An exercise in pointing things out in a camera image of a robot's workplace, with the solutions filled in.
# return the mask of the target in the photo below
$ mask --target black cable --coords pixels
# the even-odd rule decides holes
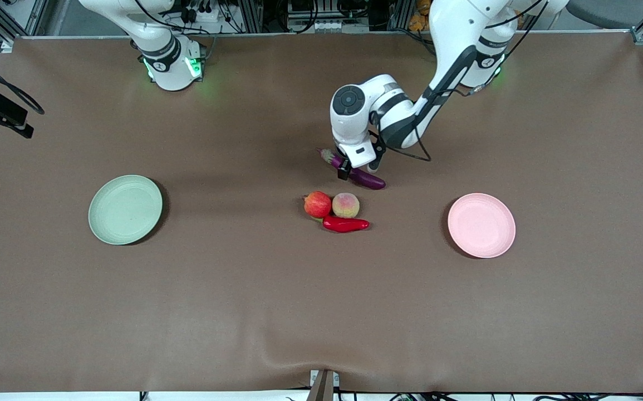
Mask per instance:
[[[19,89],[17,86],[10,84],[1,75],[0,75],[0,84],[7,86],[7,88],[10,91],[12,91],[19,99],[22,99],[22,101],[25,102],[27,106],[31,107],[31,109],[35,111],[37,114],[44,114],[44,109],[42,109],[42,106],[40,106],[39,103],[36,100],[34,100],[33,97],[31,97],[28,93],[26,93],[22,89]]]
[[[235,19],[234,19],[234,16],[232,15],[232,11],[230,10],[230,5],[229,5],[229,3],[227,3],[227,1],[225,1],[225,2],[219,2],[219,4],[221,4],[220,8],[222,8],[222,4],[223,4],[223,3],[224,3],[224,5],[225,5],[225,8],[227,8],[227,15],[228,15],[228,16],[229,16],[229,18],[230,18],[230,21],[227,21],[227,18],[225,18],[225,21],[227,21],[227,24],[228,24],[228,25],[230,25],[230,26],[232,27],[232,29],[233,29],[233,30],[235,30],[235,32],[237,32],[237,33],[244,33],[244,32],[242,31],[242,28],[240,28],[240,26],[239,26],[239,25],[237,25],[237,21],[235,21]]]
[[[534,25],[537,25],[537,21],[539,20],[540,16],[542,16],[543,11],[546,9],[546,6],[547,6],[547,5],[548,5],[548,0],[546,0],[546,3],[544,3],[544,5],[543,5],[542,9],[541,9],[541,10],[539,10],[539,13],[537,14],[537,18],[535,18],[535,19],[532,21],[532,24],[531,24],[531,25],[527,26],[527,30],[525,30],[525,31],[524,31],[524,35],[522,35],[522,37],[521,37],[521,38],[519,38],[519,41],[517,41],[517,44],[515,44],[515,45],[512,47],[512,50],[510,50],[510,51],[509,51],[509,53],[507,53],[507,56],[506,56],[506,57],[504,57],[504,61],[502,61],[502,64],[504,64],[504,62],[505,62],[505,61],[507,61],[507,59],[512,55],[512,53],[514,53],[514,51],[515,51],[515,50],[517,50],[517,46],[519,46],[519,44],[520,44],[520,43],[522,43],[522,41],[524,41],[524,38],[526,38],[526,37],[527,37],[527,34],[528,34],[528,33],[530,33],[530,32],[532,31],[532,29],[534,28]]]
[[[367,28],[375,28],[376,26],[384,26],[388,25],[388,21],[385,22],[380,22],[380,23],[374,23],[374,25],[366,25]]]
[[[534,4],[530,5],[529,8],[527,8],[524,11],[522,11],[521,13],[518,13],[517,15],[513,16],[512,18],[504,20],[504,21],[499,22],[499,23],[493,23],[492,25],[485,26],[484,28],[485,28],[485,30],[488,30],[489,28],[494,28],[496,26],[505,25],[505,23],[507,23],[507,22],[512,22],[515,19],[518,19],[518,18],[522,17],[522,15],[525,15],[525,13],[530,12],[530,10],[532,10],[532,8],[536,7],[541,2],[543,2],[543,0],[537,0],[536,2],[534,2]]]
[[[288,31],[289,31],[289,27],[287,26],[287,24],[286,24],[286,23],[284,23],[284,22],[281,20],[281,16],[282,16],[282,13],[281,13],[281,6],[282,6],[282,3],[283,3],[283,2],[284,2],[284,0],[278,0],[278,2],[277,2],[277,7],[276,7],[276,8],[275,8],[275,10],[274,10],[274,15],[275,15],[275,17],[276,17],[277,23],[279,24],[279,27],[281,28],[281,30],[282,30],[282,31],[284,31],[284,32],[288,32]]]
[[[399,31],[399,32],[405,33],[406,35],[408,35],[408,36],[410,36],[411,38],[413,38],[413,40],[414,40],[414,41],[417,41],[417,42],[422,43],[422,44],[423,44],[423,46],[425,47],[425,49],[426,49],[430,54],[433,54],[433,56],[435,56],[435,50],[434,50],[433,48],[431,48],[431,47],[430,47],[430,45],[431,45],[431,44],[433,44],[433,41],[431,41],[431,40],[429,40],[429,39],[426,39],[426,38],[423,38],[423,37],[420,35],[420,33],[418,33],[418,35],[416,36],[416,35],[415,35],[415,33],[412,33],[411,31],[408,31],[408,30],[406,30],[405,28],[393,28],[393,31]]]
[[[346,10],[342,9],[341,3],[342,3],[341,0],[338,0],[336,2],[336,10],[339,13],[341,13],[341,15],[345,16],[346,18],[361,18],[363,16],[368,15],[368,7],[366,7],[365,10],[360,11],[360,13],[355,13],[354,14],[351,10],[346,11]]]
[[[606,393],[606,394],[596,394],[596,396],[592,396],[589,393],[569,393],[561,394],[563,398],[556,398],[552,397],[550,395],[540,395],[536,397],[533,401],[543,401],[544,399],[548,399],[550,401],[599,401],[600,399],[616,395],[614,393]]]
[[[176,30],[182,30],[183,33],[185,33],[186,28],[184,26],[173,25],[172,23],[161,21],[155,18],[153,15],[151,15],[151,13],[148,12],[148,10],[146,10],[145,7],[143,7],[143,4],[141,4],[140,0],[135,0],[135,2],[138,5],[138,8],[140,8],[141,11],[143,11],[143,13],[148,16],[148,18],[151,18],[153,21],[159,23],[160,25],[168,26],[169,28],[176,28]],[[208,31],[204,30],[203,28],[190,28],[189,30],[197,31],[199,33],[205,33],[206,35],[210,34]]]
[[[395,153],[401,154],[404,157],[415,158],[417,160],[422,160],[423,162],[432,162],[433,158],[430,157],[430,153],[428,153],[428,150],[425,148],[425,145],[423,145],[423,142],[420,140],[420,134],[418,134],[418,127],[413,128],[413,130],[415,130],[415,139],[418,140],[418,144],[420,145],[420,148],[423,150],[423,153],[425,153],[425,157],[419,157],[418,155],[414,155],[412,153],[403,152],[400,149],[391,148],[387,144],[385,145],[385,148],[389,149],[389,150],[392,150]],[[370,134],[371,136],[375,137],[376,140],[380,140],[383,143],[385,142],[383,140],[383,138],[380,136],[380,134],[375,134],[375,132],[372,132],[370,130],[368,131],[368,134]]]
[[[297,33],[304,33],[312,26],[314,26],[314,23],[316,23],[316,17],[319,15],[319,7],[316,4],[316,0],[309,0],[309,23],[306,24],[303,30],[297,32]]]

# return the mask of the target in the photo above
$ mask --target purple eggplant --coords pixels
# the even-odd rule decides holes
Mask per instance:
[[[342,158],[338,157],[331,149],[316,148],[316,152],[319,152],[321,158],[323,158],[325,162],[331,164],[334,168],[338,168],[343,162]],[[360,168],[351,168],[349,178],[358,185],[365,186],[369,189],[385,188],[384,180],[372,175],[371,173],[367,173]]]

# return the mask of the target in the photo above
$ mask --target green led light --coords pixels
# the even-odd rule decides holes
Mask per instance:
[[[143,64],[145,64],[145,68],[148,70],[148,76],[153,79],[153,71],[150,71],[150,65],[148,65],[148,61],[146,61],[145,58],[143,59]]]
[[[187,64],[188,69],[190,70],[190,74],[192,74],[192,76],[200,76],[200,61],[196,59],[191,60],[186,57],[185,63]]]

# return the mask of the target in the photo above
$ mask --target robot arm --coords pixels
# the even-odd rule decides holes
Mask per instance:
[[[143,54],[153,81],[166,91],[179,91],[202,76],[203,47],[196,41],[158,23],[141,22],[133,16],[159,13],[173,7],[174,0],[79,0],[126,31]]]
[[[331,129],[337,148],[349,161],[342,165],[339,176],[344,178],[351,167],[367,163],[369,170],[377,169],[385,148],[371,142],[368,123],[377,128],[382,144],[408,148],[423,136],[457,84],[466,84],[464,79],[491,79],[517,23],[486,27],[506,21],[515,15],[512,7],[522,7],[527,2],[528,8],[534,0],[435,0],[430,7],[430,35],[438,66],[415,103],[389,75],[338,89],[331,101]],[[568,0],[554,2],[561,4],[560,10]],[[507,40],[498,41],[498,37]],[[468,74],[471,69],[479,73]]]

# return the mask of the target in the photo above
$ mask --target red chili pepper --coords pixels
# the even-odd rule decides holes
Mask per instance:
[[[368,221],[359,218],[341,218],[334,216],[326,216],[323,218],[324,228],[336,231],[337,233],[365,230],[369,225]]]

